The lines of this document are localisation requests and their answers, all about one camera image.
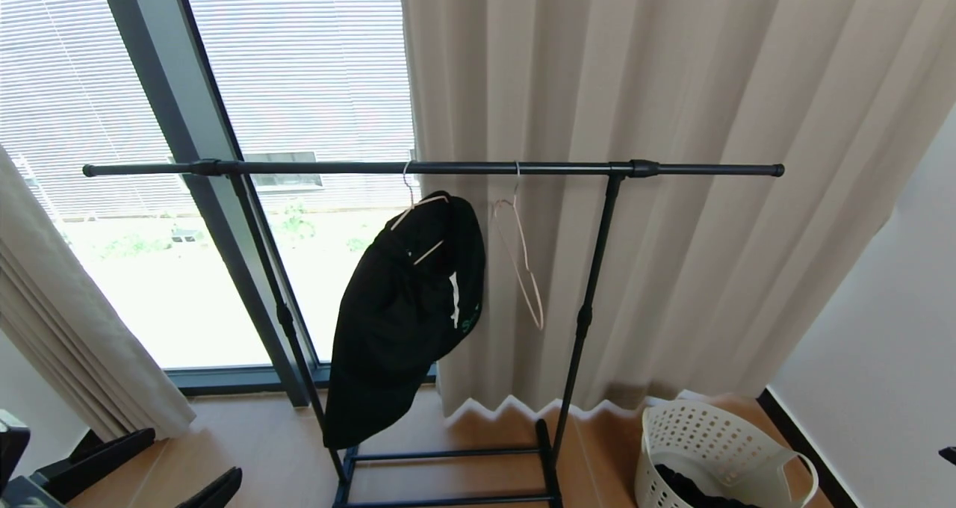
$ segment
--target black garment rack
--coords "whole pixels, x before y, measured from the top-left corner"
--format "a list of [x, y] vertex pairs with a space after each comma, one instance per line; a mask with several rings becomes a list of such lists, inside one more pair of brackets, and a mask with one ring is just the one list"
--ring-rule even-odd
[[[314, 410], [318, 425], [325, 430], [325, 414], [322, 403], [318, 399], [308, 371], [302, 348], [299, 345], [296, 329], [294, 329], [293, 315], [283, 300], [281, 289], [269, 263], [269, 249], [263, 236], [270, 237], [265, 215], [261, 206], [253, 208], [249, 201], [249, 192], [252, 191], [252, 182], [249, 174], [469, 174], [469, 175], [513, 175], [520, 171], [522, 175], [575, 175], [575, 176], [606, 176], [607, 189], [604, 194], [604, 208], [600, 216], [600, 225], [597, 227], [594, 255], [591, 260], [591, 269], [588, 272], [588, 282], [584, 291], [584, 300], [577, 312], [577, 331], [574, 332], [574, 349], [571, 351], [571, 364], [568, 368], [567, 381], [564, 385], [564, 394], [561, 397], [561, 410], [557, 420], [557, 430], [554, 433], [554, 443], [550, 442], [547, 434], [547, 425], [544, 420], [536, 422], [537, 444], [535, 446], [496, 447], [496, 449], [479, 450], [444, 450], [421, 451], [420, 453], [359, 453], [359, 447], [350, 447], [345, 450], [345, 457], [340, 458], [336, 450], [329, 449], [335, 473], [338, 474], [338, 490], [332, 508], [421, 508], [429, 506], [464, 506], [476, 504], [511, 504], [512, 502], [547, 502], [549, 508], [561, 508], [561, 491], [557, 482], [557, 456], [561, 450], [561, 438], [568, 422], [568, 410], [571, 406], [571, 392], [574, 391], [574, 381], [577, 378], [577, 368], [581, 362], [581, 352], [584, 349], [584, 338], [587, 337], [588, 327], [593, 317], [593, 303], [595, 289], [598, 286], [601, 259], [607, 245], [608, 231], [611, 228], [611, 218], [614, 214], [615, 200], [621, 182], [625, 178], [647, 178], [656, 175], [741, 175], [741, 176], [774, 176], [784, 173], [782, 164], [661, 164], [655, 161], [632, 160], [617, 161], [617, 163], [426, 163], [425, 161], [410, 161], [409, 163], [250, 163], [249, 161], [220, 161], [216, 158], [180, 164], [111, 164], [92, 165], [83, 167], [83, 174], [93, 176], [122, 176], [146, 174], [196, 174], [201, 176], [228, 176], [232, 181], [233, 190], [242, 205], [246, 224], [252, 232], [257, 253], [262, 260], [263, 268], [269, 279], [270, 289], [276, 298], [278, 320], [282, 324], [286, 338], [296, 358], [299, 375], [302, 376]], [[460, 498], [431, 498], [424, 501], [382, 501], [382, 502], [349, 502], [349, 490], [356, 463], [359, 461], [397, 461], [407, 459], [430, 459], [466, 456], [502, 456], [502, 454], [537, 453], [541, 460], [544, 474], [545, 491], [530, 494], [515, 495], [486, 495], [485, 497]]]

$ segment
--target curtain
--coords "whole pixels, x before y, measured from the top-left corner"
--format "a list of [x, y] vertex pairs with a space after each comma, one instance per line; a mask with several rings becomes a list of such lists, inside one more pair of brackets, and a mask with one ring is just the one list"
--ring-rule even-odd
[[[421, 160], [785, 163], [621, 186], [574, 403], [756, 395], [888, 218], [956, 100], [956, 0], [403, 0]], [[424, 178], [489, 218], [515, 178]], [[445, 412], [561, 394], [600, 178], [522, 178], [546, 327], [496, 232]], [[516, 243], [513, 225], [506, 235]]]
[[83, 270], [2, 147], [0, 330], [103, 440], [144, 427], [154, 427], [158, 438], [178, 436], [196, 417]]

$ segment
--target laundry basket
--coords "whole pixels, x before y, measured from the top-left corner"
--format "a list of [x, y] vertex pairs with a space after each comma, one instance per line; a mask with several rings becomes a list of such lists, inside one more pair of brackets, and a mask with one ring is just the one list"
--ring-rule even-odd
[[[706, 403], [677, 400], [643, 412], [643, 438], [634, 484], [641, 508], [692, 508], [655, 470], [658, 464], [690, 478], [704, 494], [760, 508], [802, 508], [816, 493], [813, 463], [781, 447], [758, 427]], [[783, 466], [801, 458], [813, 475], [810, 491], [791, 498]]]

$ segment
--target tiled floor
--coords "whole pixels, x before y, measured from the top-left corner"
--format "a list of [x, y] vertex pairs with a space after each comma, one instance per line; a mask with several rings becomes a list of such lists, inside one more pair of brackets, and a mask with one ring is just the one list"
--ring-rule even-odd
[[[756, 403], [750, 406], [745, 400], [724, 400], [717, 404], [759, 427], [769, 426], [769, 433], [778, 436]], [[335, 471], [310, 409], [292, 409], [282, 394], [199, 398], [193, 405], [199, 418], [187, 436], [157, 443], [69, 505], [172, 508], [227, 468], [239, 466], [243, 469], [243, 485], [229, 504], [231, 508], [331, 506], [337, 486]], [[553, 434], [557, 411], [548, 409], [544, 415]], [[608, 409], [573, 416], [557, 469], [564, 505], [635, 506], [632, 488], [640, 433], [636, 416]], [[443, 450], [533, 442], [533, 417], [518, 406], [505, 405], [496, 413], [465, 409], [445, 420], [438, 395], [428, 388], [421, 390], [409, 414], [363, 443], [361, 451]], [[806, 474], [799, 467], [792, 471]], [[541, 467], [535, 454], [362, 463], [356, 469], [350, 501], [534, 492], [541, 484]], [[832, 508], [823, 495], [817, 497], [812, 508]]]

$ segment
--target rack pole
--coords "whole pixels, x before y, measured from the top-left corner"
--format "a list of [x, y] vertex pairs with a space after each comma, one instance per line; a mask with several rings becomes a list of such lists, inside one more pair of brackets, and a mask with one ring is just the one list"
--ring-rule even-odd
[[584, 290], [584, 301], [577, 311], [577, 330], [574, 331], [574, 350], [571, 351], [571, 365], [568, 368], [568, 378], [564, 384], [564, 395], [561, 396], [561, 412], [557, 418], [557, 430], [554, 432], [553, 457], [557, 464], [557, 456], [561, 450], [561, 439], [564, 436], [564, 427], [568, 423], [568, 412], [571, 409], [571, 395], [574, 393], [574, 381], [577, 381], [577, 368], [581, 364], [581, 354], [584, 351], [584, 338], [587, 338], [591, 319], [594, 317], [595, 292], [598, 289], [601, 261], [604, 259], [604, 250], [607, 248], [607, 236], [611, 229], [611, 219], [614, 217], [614, 204], [621, 190], [624, 176], [611, 175], [607, 177], [607, 190], [604, 191], [604, 209], [600, 213], [600, 225], [597, 226], [597, 240], [595, 252], [591, 258], [591, 270], [588, 273], [588, 283]]
[[[269, 263], [269, 252], [266, 249], [265, 241], [263, 241], [263, 230], [259, 228], [252, 204], [249, 202], [249, 189], [246, 188], [246, 181], [249, 181], [248, 178], [249, 176], [236, 174], [229, 176], [229, 181], [232, 182], [232, 189], [236, 193], [236, 198], [239, 199], [239, 205], [242, 206], [243, 216], [246, 218], [246, 225], [249, 226], [249, 231], [252, 233], [252, 241], [255, 243], [255, 250], [262, 263], [262, 269], [266, 273], [266, 279], [269, 280], [269, 288], [273, 292], [273, 297], [276, 298], [276, 316], [279, 320], [279, 324], [282, 325], [284, 334], [286, 334], [286, 340], [289, 341], [289, 345], [291, 349], [293, 349], [296, 366], [298, 367], [299, 375], [302, 377], [302, 383], [305, 385], [308, 399], [311, 401], [311, 409], [313, 409], [315, 413], [315, 420], [318, 421], [318, 426], [322, 430], [322, 433], [325, 433], [325, 412], [322, 409], [322, 402], [318, 399], [318, 391], [315, 390], [315, 383], [311, 381], [311, 372], [308, 371], [305, 355], [302, 353], [302, 346], [299, 345], [298, 342], [296, 327], [293, 324], [293, 315], [289, 307], [287, 307], [285, 300], [283, 300], [282, 290], [276, 279], [276, 273], [274, 273], [273, 267], [270, 266]], [[342, 466], [342, 460], [338, 457], [338, 452], [329, 449], [329, 456], [332, 458], [332, 464], [335, 466], [335, 473], [338, 474], [338, 481], [349, 481], [349, 474], [345, 473], [345, 467]]]

